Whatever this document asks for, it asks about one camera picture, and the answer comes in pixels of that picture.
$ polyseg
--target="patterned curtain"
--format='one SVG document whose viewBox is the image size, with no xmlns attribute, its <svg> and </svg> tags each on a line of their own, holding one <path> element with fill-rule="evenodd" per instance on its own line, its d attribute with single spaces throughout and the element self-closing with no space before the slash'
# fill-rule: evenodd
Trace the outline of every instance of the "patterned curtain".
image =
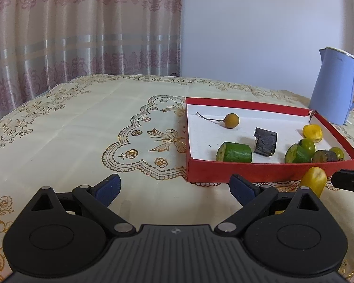
<svg viewBox="0 0 354 283">
<path fill-rule="evenodd" d="M 0 0 L 0 119 L 92 73 L 178 76 L 181 0 Z"/>
</svg>

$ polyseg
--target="tablecloth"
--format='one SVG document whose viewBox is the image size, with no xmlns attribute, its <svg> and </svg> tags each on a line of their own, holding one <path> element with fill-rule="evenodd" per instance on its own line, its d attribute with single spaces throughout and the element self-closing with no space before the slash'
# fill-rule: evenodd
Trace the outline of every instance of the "tablecloth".
<svg viewBox="0 0 354 283">
<path fill-rule="evenodd" d="M 43 185 L 69 192 L 118 173 L 122 190 L 109 208 L 136 228 L 214 227 L 240 209 L 228 185 L 184 180 L 187 96 L 299 107 L 309 101 L 286 90 L 201 78 L 91 75 L 23 104 L 0 120 L 0 281 L 10 274 L 3 236 Z M 354 147 L 354 112 L 350 123 L 336 129 Z M 298 181 L 273 185 L 294 191 Z M 328 182 L 321 200 L 346 233 L 349 247 L 340 271 L 354 282 L 354 193 Z"/>
</svg>

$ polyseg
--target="fruit stem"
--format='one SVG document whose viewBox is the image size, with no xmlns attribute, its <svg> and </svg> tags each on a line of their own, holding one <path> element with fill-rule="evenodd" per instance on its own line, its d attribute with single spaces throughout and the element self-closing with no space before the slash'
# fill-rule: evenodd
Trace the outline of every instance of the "fruit stem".
<svg viewBox="0 0 354 283">
<path fill-rule="evenodd" d="M 201 114 L 199 114 L 199 112 L 197 112 L 197 115 L 199 116 L 199 117 L 201 117 L 201 118 L 203 118 L 203 119 L 206 119 L 206 120 L 210 120 L 210 121 L 224 121 L 224 119 L 222 119 L 222 120 L 218 120 L 218 119 L 208 119 L 208 118 L 206 118 L 206 117 L 203 117 Z"/>
</svg>

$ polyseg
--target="ribbed gray panel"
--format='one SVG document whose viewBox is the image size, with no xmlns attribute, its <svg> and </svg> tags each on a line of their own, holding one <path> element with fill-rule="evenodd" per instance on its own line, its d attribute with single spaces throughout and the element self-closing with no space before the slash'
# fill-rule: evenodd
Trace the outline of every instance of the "ribbed gray panel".
<svg viewBox="0 0 354 283">
<path fill-rule="evenodd" d="M 251 260 L 235 238 L 209 226 L 144 226 L 115 240 L 106 255 L 83 272 L 61 279 L 16 273 L 6 283 L 346 283 L 337 273 L 291 279 Z"/>
</svg>

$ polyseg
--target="wall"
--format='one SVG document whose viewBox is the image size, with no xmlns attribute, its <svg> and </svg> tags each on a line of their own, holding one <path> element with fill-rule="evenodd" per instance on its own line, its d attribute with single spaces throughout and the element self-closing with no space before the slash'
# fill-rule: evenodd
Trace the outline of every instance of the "wall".
<svg viewBox="0 0 354 283">
<path fill-rule="evenodd" d="M 182 76 L 310 97 L 326 46 L 354 54 L 354 0 L 183 0 Z"/>
</svg>

